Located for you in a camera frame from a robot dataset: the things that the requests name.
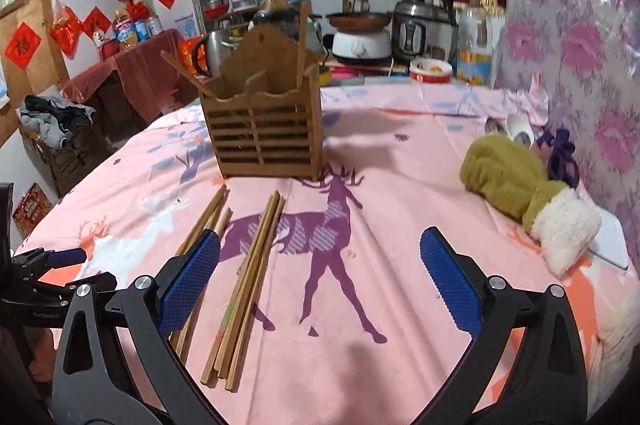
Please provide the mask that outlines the chair with clothes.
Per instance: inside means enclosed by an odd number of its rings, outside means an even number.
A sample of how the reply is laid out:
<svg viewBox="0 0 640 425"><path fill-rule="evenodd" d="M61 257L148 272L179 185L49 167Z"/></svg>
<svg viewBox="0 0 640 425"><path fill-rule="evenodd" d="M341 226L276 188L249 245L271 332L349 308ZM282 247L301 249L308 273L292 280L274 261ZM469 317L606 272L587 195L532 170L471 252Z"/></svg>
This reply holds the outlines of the chair with clothes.
<svg viewBox="0 0 640 425"><path fill-rule="evenodd" d="M17 116L22 135L49 168L60 198L113 153L93 107L60 95L27 95Z"/></svg>

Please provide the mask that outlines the silver pressure cooker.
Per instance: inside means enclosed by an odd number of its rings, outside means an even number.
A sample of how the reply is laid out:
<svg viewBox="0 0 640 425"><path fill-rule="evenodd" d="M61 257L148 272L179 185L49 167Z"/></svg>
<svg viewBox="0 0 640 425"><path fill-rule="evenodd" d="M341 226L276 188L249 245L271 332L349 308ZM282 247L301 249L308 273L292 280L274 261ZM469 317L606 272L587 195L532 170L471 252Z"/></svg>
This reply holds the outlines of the silver pressure cooker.
<svg viewBox="0 0 640 425"><path fill-rule="evenodd" d="M425 57L450 62L457 47L454 8L444 0L401 0L392 19L392 53L409 63Z"/></svg>

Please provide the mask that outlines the red covered side table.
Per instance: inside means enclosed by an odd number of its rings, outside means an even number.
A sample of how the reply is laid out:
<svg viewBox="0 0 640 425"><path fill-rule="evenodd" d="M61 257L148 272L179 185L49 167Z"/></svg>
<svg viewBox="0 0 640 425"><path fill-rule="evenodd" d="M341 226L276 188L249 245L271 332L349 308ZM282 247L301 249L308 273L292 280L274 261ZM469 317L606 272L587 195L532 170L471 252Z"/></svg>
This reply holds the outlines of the red covered side table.
<svg viewBox="0 0 640 425"><path fill-rule="evenodd" d="M198 96L195 87L162 57L167 52L179 58L181 42L176 30L153 36L77 74L64 85L62 94L74 104L96 109L108 139L128 138Z"/></svg>

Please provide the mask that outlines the steel electric kettle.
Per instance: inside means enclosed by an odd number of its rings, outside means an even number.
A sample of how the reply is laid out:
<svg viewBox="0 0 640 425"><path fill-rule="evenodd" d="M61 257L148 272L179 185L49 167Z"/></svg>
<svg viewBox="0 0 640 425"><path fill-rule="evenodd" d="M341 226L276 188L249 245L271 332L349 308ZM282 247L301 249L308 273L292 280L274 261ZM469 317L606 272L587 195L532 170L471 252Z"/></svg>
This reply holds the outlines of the steel electric kettle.
<svg viewBox="0 0 640 425"><path fill-rule="evenodd" d="M242 41L230 29L218 29L200 37L191 50L191 61L198 75L218 78L221 66Z"/></svg>

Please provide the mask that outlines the brown frying pan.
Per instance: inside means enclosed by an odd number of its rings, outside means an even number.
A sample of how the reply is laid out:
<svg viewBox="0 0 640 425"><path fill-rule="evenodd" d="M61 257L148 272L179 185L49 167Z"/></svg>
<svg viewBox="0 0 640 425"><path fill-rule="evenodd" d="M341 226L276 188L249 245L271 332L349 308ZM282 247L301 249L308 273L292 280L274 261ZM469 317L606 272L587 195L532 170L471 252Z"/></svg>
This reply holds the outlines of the brown frying pan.
<svg viewBox="0 0 640 425"><path fill-rule="evenodd" d="M338 12L326 15L326 20L338 32L368 33L385 29L392 17L391 12Z"/></svg>

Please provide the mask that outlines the metal spoon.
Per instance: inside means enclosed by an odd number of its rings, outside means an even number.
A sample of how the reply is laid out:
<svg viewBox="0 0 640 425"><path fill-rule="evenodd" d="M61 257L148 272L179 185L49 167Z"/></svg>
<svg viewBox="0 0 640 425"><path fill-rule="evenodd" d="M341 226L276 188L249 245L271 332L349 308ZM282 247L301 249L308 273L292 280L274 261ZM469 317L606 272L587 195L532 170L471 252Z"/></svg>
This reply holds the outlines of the metal spoon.
<svg viewBox="0 0 640 425"><path fill-rule="evenodd" d="M506 130L506 126L501 120L488 118L485 122L485 133L486 134L501 134L506 135L508 131Z"/></svg>

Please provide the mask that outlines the white electric hotplate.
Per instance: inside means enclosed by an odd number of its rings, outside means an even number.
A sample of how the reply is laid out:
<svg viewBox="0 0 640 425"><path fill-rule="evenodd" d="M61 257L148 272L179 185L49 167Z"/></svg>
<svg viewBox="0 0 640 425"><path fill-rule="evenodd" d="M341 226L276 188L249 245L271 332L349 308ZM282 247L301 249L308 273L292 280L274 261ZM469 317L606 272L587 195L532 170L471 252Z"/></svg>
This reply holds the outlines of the white electric hotplate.
<svg viewBox="0 0 640 425"><path fill-rule="evenodd" d="M392 40L386 30L347 33L337 31L331 43L337 60L370 63L392 58Z"/></svg>

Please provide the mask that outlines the green plush mitten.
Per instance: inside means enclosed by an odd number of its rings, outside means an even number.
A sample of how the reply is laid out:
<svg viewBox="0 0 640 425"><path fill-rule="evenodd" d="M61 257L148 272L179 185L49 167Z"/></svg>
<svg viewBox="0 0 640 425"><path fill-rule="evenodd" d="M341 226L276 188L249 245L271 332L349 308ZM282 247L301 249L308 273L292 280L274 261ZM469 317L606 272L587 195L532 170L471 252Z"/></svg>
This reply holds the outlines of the green plush mitten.
<svg viewBox="0 0 640 425"><path fill-rule="evenodd" d="M549 179L532 150L504 135L476 139L459 177L466 190L522 225L556 278L575 265L601 228L592 203L565 182Z"/></svg>

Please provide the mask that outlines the dark soy sauce bottle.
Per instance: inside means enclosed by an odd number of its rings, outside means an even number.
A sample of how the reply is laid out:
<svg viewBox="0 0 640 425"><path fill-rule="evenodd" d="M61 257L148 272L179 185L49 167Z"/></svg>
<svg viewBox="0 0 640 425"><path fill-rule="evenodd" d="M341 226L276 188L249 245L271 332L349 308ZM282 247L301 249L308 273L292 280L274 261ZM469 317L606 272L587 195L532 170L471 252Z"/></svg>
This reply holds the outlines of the dark soy sauce bottle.
<svg viewBox="0 0 640 425"><path fill-rule="evenodd" d="M264 0L253 23L272 24L292 40L299 40L299 12L287 0Z"/></svg>

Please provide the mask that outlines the wooden utensil holder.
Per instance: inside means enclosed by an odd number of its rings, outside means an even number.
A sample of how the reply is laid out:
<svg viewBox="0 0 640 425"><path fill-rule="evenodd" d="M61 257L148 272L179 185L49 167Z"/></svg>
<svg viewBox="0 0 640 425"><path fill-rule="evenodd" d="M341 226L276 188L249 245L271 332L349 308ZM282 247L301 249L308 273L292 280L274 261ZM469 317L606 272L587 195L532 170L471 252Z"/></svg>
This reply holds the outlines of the wooden utensil holder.
<svg viewBox="0 0 640 425"><path fill-rule="evenodd" d="M201 106L224 178L316 180L322 165L317 57L306 49L302 88L296 87L298 42L270 24L248 32L206 84Z"/></svg>

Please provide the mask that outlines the purple ribbon bow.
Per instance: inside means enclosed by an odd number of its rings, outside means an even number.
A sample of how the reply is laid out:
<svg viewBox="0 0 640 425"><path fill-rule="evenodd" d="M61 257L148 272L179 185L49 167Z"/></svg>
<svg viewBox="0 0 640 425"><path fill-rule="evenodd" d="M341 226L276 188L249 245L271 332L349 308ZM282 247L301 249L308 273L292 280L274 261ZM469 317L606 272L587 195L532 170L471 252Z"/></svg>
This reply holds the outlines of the purple ribbon bow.
<svg viewBox="0 0 640 425"><path fill-rule="evenodd" d="M570 188L576 189L579 186L580 174L574 159L576 148L570 140L570 131L563 127L554 133L545 130L536 140L536 145L546 162L548 179L564 182Z"/></svg>

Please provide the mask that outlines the pink deer tablecloth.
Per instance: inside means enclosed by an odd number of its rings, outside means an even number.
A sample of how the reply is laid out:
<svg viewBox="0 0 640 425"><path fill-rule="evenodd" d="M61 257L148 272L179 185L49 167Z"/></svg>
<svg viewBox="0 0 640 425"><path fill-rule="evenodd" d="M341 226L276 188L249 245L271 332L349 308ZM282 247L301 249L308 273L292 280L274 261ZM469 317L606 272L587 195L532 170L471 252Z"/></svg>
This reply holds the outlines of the pink deer tablecloth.
<svg viewBox="0 0 640 425"><path fill-rule="evenodd" d="M420 258L437 227L454 249L518 289L554 282L522 226L466 190L459 170L491 116L548 119L537 85L331 87L322 94L320 182L221 176L202 110L163 116L70 190L23 249L80 246L64 284L111 272L120 286L174 256L221 188L229 228L186 366L199 379L268 198L284 213L239 390L206 388L231 424L408 424L469 344Z"/></svg>

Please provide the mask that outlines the clear oil bottle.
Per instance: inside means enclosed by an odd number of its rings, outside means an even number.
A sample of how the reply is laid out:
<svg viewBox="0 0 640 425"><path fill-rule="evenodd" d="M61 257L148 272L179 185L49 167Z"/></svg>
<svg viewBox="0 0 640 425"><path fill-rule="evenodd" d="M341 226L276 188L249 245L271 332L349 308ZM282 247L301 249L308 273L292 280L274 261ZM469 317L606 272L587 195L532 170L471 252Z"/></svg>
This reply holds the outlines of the clear oil bottle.
<svg viewBox="0 0 640 425"><path fill-rule="evenodd" d="M488 86L491 78L491 21L480 0L469 0L459 16L456 78L478 86Z"/></svg>

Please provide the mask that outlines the red white bowl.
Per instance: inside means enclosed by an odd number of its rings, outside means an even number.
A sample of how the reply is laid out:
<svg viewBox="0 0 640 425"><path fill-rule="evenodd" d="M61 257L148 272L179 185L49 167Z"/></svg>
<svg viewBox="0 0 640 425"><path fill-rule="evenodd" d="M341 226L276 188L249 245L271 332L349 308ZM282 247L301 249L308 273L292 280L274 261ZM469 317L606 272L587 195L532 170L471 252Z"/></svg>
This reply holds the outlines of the red white bowl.
<svg viewBox="0 0 640 425"><path fill-rule="evenodd" d="M447 61L432 58L416 58L409 64L409 76L420 83L449 83L454 69Z"/></svg>

